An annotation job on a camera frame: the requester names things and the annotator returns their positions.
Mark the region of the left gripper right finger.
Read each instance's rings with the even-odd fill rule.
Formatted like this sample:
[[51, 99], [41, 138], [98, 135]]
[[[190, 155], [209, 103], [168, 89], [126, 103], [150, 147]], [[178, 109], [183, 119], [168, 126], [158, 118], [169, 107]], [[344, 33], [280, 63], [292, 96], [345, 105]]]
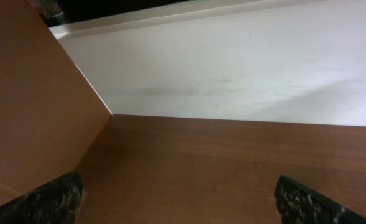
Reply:
[[274, 191], [283, 224], [366, 224], [366, 218], [302, 184], [281, 175]]

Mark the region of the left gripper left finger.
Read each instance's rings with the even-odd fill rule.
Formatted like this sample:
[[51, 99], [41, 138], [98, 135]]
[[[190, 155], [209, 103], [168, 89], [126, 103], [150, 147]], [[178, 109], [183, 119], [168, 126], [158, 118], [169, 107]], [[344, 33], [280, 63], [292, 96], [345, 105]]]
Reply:
[[74, 224], [84, 188], [76, 172], [68, 172], [0, 206], [0, 224]]

